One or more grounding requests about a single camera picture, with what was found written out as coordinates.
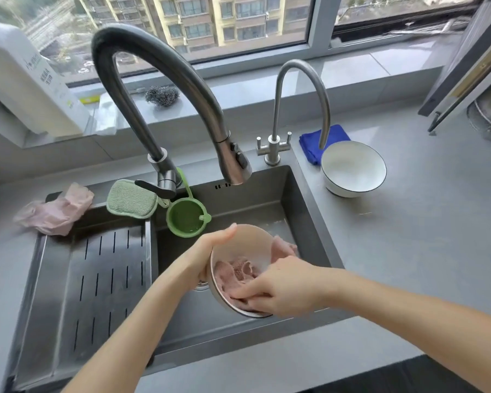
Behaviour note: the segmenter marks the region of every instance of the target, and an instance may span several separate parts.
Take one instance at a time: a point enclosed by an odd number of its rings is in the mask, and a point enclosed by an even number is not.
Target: pink dishcloth
[[[283,241],[280,237],[273,238],[271,244],[271,263],[274,264],[281,258],[290,255],[295,256],[296,245]],[[260,270],[251,264],[244,256],[231,261],[218,260],[215,264],[215,282],[222,295],[238,309],[254,311],[247,303],[247,299],[234,299],[229,292],[260,275]]]
[[[33,201],[18,211],[13,221],[49,236],[66,236],[92,204],[94,196],[88,188],[74,182],[64,197],[48,203]]]

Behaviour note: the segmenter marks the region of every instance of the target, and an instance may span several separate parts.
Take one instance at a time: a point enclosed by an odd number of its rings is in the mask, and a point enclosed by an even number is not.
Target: pull-down faucet
[[[326,146],[327,137],[329,136],[329,128],[331,126],[331,111],[329,109],[329,98],[327,96],[326,87],[318,73],[307,62],[300,59],[291,59],[282,65],[280,72],[276,77],[276,93],[275,93],[275,112],[273,118],[273,133],[268,138],[268,145],[262,145],[262,139],[256,138],[256,154],[259,156],[265,155],[265,162],[268,165],[277,165],[280,162],[279,152],[291,149],[291,132],[288,132],[288,139],[285,142],[280,141],[278,136],[278,117],[280,111],[280,99],[282,98],[282,85],[284,84],[285,74],[291,68],[296,68],[304,72],[313,85],[315,86],[320,106],[322,109],[322,132],[318,146],[323,149]]]
[[[215,95],[193,67],[173,48],[142,29],[121,23],[98,30],[93,36],[91,47],[100,81],[148,151],[148,160],[158,173],[156,186],[145,181],[136,181],[138,186],[155,192],[160,198],[173,198],[182,180],[167,151],[157,144],[125,89],[115,62],[117,52],[128,52],[145,60],[184,93],[207,127],[215,145],[220,170],[227,182],[238,185],[249,178],[251,165],[225,128],[222,108]]]

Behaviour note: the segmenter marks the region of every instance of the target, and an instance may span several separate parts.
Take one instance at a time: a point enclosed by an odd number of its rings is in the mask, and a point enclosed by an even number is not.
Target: stainless steel sink
[[[222,180],[217,159],[182,166],[194,196],[213,217],[206,231],[232,222],[254,224],[298,245],[308,262],[343,267],[293,152],[284,153],[275,167],[253,151],[247,156],[254,172],[239,186]],[[196,239],[173,235],[163,209],[147,221],[110,215],[103,203],[112,184],[90,186],[95,206],[68,237],[39,236],[11,358],[13,391],[63,386],[123,322],[152,281]],[[184,189],[178,191],[178,197],[185,195]],[[350,316],[325,309],[299,318],[250,319],[222,307],[200,284],[183,297],[145,373]]]

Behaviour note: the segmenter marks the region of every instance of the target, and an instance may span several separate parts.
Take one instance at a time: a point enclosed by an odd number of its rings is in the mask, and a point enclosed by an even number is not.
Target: white bowl
[[[376,150],[352,140],[336,142],[322,154],[327,190],[341,197],[359,197],[379,187],[387,168]]]
[[[271,316],[270,313],[248,312],[238,309],[235,305],[229,303],[215,284],[214,267],[218,260],[229,260],[245,256],[263,272],[271,264],[272,243],[273,236],[267,231],[254,225],[242,224],[237,226],[233,238],[225,244],[217,245],[213,248],[211,258],[207,264],[207,280],[211,293],[222,306],[246,317],[264,318]]]

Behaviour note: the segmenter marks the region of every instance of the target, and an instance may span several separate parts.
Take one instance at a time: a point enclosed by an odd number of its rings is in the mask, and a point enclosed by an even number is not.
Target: white container
[[[327,190],[341,197],[359,197],[384,183],[387,168],[376,150],[352,140],[336,142],[322,154]]]
[[[78,135],[92,117],[17,27],[0,23],[0,101],[35,133]]]
[[[267,231],[254,225],[243,224],[237,226],[233,238],[225,244],[217,245],[213,248],[210,261],[207,264],[207,280],[211,293],[223,307],[251,318],[271,316],[270,313],[248,312],[238,309],[232,303],[229,303],[217,288],[214,274],[215,264],[218,260],[230,260],[239,256],[248,258],[261,272],[266,271],[271,264],[271,244],[273,244],[273,236]]]

